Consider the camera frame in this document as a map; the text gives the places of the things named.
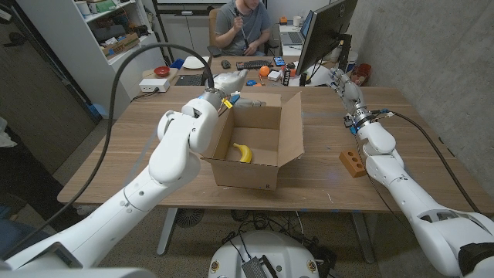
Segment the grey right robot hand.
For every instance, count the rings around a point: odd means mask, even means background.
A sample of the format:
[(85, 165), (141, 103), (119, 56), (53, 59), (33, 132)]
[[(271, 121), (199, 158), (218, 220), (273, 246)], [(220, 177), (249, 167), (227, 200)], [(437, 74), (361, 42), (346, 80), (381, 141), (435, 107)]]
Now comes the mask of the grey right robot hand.
[(334, 89), (340, 97), (345, 110), (356, 127), (372, 118), (372, 113), (367, 109), (360, 87), (342, 69), (330, 68), (330, 81), (327, 85)]

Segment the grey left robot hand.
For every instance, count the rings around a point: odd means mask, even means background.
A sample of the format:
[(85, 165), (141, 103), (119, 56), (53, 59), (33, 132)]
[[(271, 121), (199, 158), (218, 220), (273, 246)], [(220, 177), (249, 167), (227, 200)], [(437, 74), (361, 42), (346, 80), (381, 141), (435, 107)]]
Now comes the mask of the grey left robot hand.
[(233, 73), (220, 73), (214, 79), (215, 95), (220, 103), (227, 100), (233, 107), (264, 107), (265, 102), (252, 100), (241, 96), (240, 91), (245, 85), (247, 69), (235, 71)]

